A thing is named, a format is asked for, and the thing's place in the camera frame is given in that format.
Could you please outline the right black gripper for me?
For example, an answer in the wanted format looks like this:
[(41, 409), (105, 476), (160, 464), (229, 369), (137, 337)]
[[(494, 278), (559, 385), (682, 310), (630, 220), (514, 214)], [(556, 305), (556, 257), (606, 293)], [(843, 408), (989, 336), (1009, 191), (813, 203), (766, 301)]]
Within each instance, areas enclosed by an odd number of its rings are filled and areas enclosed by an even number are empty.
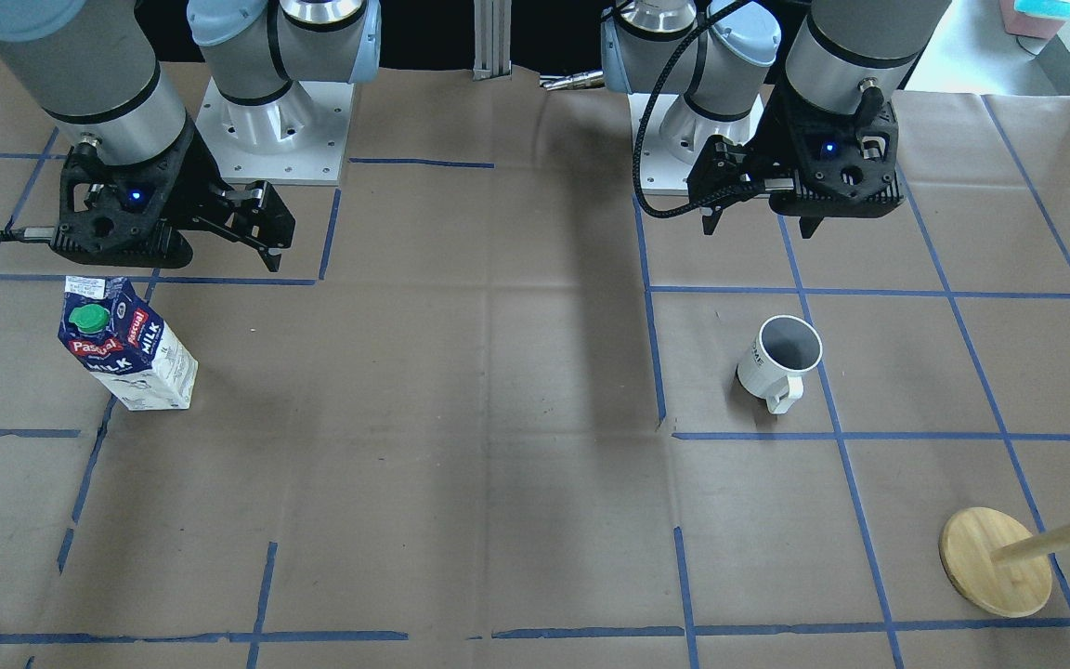
[(270, 182), (235, 191), (195, 124), (173, 145), (129, 165), (103, 162), (105, 143), (73, 145), (60, 174), (59, 219), (51, 250), (90, 267), (182, 269), (192, 262), (184, 230), (249, 245), (279, 272), (293, 245), (294, 216)]

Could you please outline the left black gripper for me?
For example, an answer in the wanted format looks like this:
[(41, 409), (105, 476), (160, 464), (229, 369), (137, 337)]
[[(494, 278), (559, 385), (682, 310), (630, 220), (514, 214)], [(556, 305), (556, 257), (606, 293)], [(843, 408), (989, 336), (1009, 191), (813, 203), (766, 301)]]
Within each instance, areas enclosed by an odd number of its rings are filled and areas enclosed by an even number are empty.
[(689, 202), (712, 235), (727, 208), (764, 196), (777, 215), (798, 217), (800, 237), (811, 240), (825, 217), (887, 216), (903, 203), (896, 145), (895, 107), (881, 93), (851, 95), (846, 115), (774, 93), (748, 143), (714, 135), (702, 147)]

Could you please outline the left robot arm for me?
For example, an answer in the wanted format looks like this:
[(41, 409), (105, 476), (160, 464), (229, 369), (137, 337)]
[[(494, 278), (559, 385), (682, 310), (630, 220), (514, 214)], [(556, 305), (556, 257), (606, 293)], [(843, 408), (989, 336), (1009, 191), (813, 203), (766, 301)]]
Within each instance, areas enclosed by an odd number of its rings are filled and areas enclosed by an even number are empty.
[[(946, 1), (812, 1), (790, 42), (759, 1), (616, 1), (600, 21), (603, 81), (645, 94), (633, 137), (638, 206), (697, 211), (716, 231), (727, 208), (765, 198), (804, 238), (828, 217), (876, 219), (903, 203), (892, 102)], [(658, 209), (642, 162), (655, 106), (659, 138), (688, 166), (687, 203)]]

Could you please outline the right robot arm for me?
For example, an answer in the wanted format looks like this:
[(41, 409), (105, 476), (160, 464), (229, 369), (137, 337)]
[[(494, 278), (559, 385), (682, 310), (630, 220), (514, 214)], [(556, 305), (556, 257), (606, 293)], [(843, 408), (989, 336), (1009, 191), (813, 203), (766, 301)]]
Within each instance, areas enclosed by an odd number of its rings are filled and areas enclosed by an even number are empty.
[(0, 232), (87, 267), (181, 269), (187, 231), (250, 246), (279, 271), (294, 216), (276, 179), (335, 179), (343, 109), (311, 87), (370, 82), (378, 1), (190, 1), (219, 102), (192, 115), (135, 1), (0, 1), (0, 60), (71, 149), (50, 229)]

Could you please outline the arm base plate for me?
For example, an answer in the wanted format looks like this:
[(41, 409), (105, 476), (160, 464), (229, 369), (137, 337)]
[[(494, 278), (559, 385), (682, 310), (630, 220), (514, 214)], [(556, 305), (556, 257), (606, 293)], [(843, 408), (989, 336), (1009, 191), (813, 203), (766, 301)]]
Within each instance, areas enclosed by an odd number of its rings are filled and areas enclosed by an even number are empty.
[(717, 122), (697, 115), (678, 95), (659, 95), (640, 153), (642, 191), (653, 195), (687, 195), (686, 178), (710, 136), (746, 145), (754, 137), (764, 105), (756, 95), (746, 117)]
[(339, 185), (356, 86), (294, 82), (284, 97), (242, 106), (209, 81), (196, 126), (232, 185)]

